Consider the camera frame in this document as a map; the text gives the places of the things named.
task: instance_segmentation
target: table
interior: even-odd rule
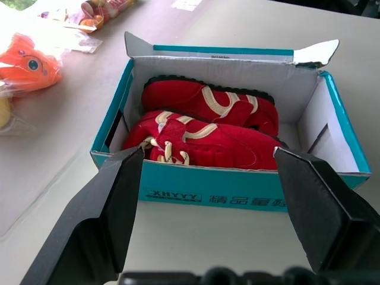
[[[25,102],[39,135],[0,141],[0,161],[12,162],[0,166],[2,184],[20,198],[46,189],[0,241],[1,283],[21,281],[67,202],[96,174],[88,151],[128,60],[125,30],[164,45],[299,49],[340,39],[327,70],[372,166],[359,194],[380,211],[380,22],[266,0],[203,0],[192,12],[173,2],[141,0],[96,34],[104,40],[96,54],[70,53],[64,79]],[[279,274],[308,263],[286,213],[138,203],[126,270],[202,274],[213,265]]]

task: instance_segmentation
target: teal shoe box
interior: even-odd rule
[[[183,75],[210,84],[268,92],[279,113],[279,137],[289,147],[326,160],[352,189],[370,176],[333,76],[319,70],[329,63],[338,40],[301,50],[160,46],[128,32],[125,41],[131,59],[91,149],[97,167],[121,150],[128,130],[143,114],[140,98],[148,79]],[[139,199],[286,211],[277,172],[149,160],[143,163]]]

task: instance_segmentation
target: orange plush toy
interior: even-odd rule
[[[34,42],[16,33],[6,52],[0,54],[0,81],[12,90],[33,91],[61,80],[60,64],[54,56],[34,49]]]

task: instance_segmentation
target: toy eye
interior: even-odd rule
[[[28,62],[28,67],[31,69],[31,70],[36,70],[38,69],[38,62],[34,61],[34,60],[31,60]]]

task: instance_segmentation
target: brand logo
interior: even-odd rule
[[[186,202],[202,202],[201,194],[181,193],[181,192],[172,192],[172,191],[150,190],[149,194],[147,194],[146,197],[155,198],[155,199],[164,199],[164,200],[186,201]]]

